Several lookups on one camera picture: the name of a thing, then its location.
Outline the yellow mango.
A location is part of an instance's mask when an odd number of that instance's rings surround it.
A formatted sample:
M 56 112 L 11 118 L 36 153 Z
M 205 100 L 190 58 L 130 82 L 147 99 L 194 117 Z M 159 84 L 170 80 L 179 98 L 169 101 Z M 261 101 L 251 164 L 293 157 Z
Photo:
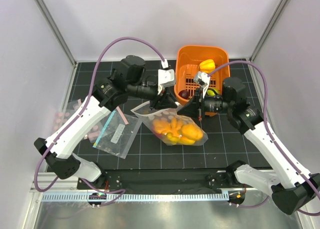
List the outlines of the yellow mango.
M 199 141 L 203 138 L 203 131 L 196 124 L 186 124 L 181 127 L 182 136 L 194 140 Z

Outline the white dotted zip bag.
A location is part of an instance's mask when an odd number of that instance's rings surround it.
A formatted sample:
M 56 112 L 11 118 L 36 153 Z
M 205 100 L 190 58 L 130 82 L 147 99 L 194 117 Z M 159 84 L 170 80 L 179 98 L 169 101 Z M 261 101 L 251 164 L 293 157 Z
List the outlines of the white dotted zip bag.
M 131 109 L 131 112 L 168 146 L 204 145 L 208 135 L 192 118 L 178 115 L 177 111 L 181 108 L 182 105 L 177 103 L 177 108 L 152 109 L 150 102 L 146 101 Z

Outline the small orange fruit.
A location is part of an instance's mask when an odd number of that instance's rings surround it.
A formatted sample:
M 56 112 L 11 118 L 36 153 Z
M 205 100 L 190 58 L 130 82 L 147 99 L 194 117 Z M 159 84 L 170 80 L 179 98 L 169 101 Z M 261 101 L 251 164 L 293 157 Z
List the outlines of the small orange fruit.
M 155 119 L 153 122 L 153 130 L 157 134 L 163 134 L 166 135 L 168 132 L 171 131 L 171 124 L 168 121 L 161 120 L 161 119 Z

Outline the yellow pear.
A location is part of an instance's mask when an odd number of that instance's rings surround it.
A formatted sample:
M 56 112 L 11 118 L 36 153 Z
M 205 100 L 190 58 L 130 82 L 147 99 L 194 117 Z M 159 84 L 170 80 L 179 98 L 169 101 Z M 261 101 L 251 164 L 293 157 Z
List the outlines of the yellow pear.
M 181 145 L 193 145 L 195 142 L 196 142 L 195 140 L 189 139 L 185 136 L 180 137 L 178 141 L 178 143 Z

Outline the orange plastic basket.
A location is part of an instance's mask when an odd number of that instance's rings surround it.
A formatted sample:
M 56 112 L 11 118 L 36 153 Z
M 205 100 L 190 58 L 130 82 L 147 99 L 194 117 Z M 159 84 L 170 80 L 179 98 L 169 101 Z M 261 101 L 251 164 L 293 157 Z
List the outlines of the orange plastic basket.
M 201 121 L 205 116 L 226 114 L 228 103 L 223 100 L 223 81 L 230 77 L 228 53 L 219 47 L 186 45 L 177 53 L 174 93 L 179 106 L 176 117 Z

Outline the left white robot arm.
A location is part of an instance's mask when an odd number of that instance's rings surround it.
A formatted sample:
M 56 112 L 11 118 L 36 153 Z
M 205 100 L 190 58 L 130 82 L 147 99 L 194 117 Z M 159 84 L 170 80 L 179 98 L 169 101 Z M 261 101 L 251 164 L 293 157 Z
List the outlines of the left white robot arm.
M 103 168 L 73 153 L 85 134 L 100 120 L 107 117 L 128 97 L 150 101 L 153 109 L 177 107 L 168 91 L 176 83 L 175 71 L 165 61 L 158 70 L 157 82 L 143 80 L 146 62 L 138 56 L 122 59 L 110 76 L 98 80 L 78 110 L 48 138 L 37 138 L 34 146 L 50 169 L 61 179 L 71 176 L 87 181 L 94 189 L 101 189 L 108 179 Z

